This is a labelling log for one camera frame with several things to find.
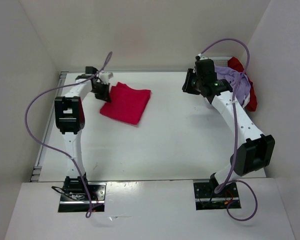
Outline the pink t shirt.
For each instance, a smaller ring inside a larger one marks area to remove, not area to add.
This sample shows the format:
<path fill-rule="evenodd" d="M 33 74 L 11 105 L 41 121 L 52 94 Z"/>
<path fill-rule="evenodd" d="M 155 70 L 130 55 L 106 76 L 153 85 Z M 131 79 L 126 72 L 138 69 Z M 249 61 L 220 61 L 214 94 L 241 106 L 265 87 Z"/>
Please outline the pink t shirt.
<path fill-rule="evenodd" d="M 111 87 L 111 102 L 106 102 L 99 113 L 110 119 L 130 125 L 138 125 L 151 98 L 151 90 L 134 89 L 118 82 Z"/>

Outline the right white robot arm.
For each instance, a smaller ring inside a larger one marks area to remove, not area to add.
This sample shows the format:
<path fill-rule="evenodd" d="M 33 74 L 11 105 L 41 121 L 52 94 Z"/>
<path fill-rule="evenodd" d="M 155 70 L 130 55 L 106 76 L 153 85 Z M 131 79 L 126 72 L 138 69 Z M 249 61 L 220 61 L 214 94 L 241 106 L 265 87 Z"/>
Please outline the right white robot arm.
<path fill-rule="evenodd" d="M 197 56 L 194 68 L 187 71 L 182 91 L 202 95 L 223 117 L 234 134 L 234 152 L 230 163 L 210 177 L 209 191 L 219 197 L 227 185 L 270 164 L 275 139 L 265 135 L 238 102 L 235 89 L 225 79 L 218 79 L 212 59 Z"/>

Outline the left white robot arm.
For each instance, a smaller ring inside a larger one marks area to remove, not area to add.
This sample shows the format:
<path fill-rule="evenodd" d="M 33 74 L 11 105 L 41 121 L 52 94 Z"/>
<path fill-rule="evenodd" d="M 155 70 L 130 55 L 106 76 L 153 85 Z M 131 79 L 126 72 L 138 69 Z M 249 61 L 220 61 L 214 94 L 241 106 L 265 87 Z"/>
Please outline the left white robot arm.
<path fill-rule="evenodd" d="M 98 71 L 87 66 L 85 73 L 76 77 L 69 90 L 54 100 L 54 116 L 57 129 L 65 144 L 65 153 L 69 159 L 67 175 L 62 187 L 63 194 L 73 200 L 91 200 L 90 188 L 83 164 L 81 136 L 85 127 L 83 100 L 89 93 L 96 99 L 111 102 L 110 79 L 112 72 Z"/>

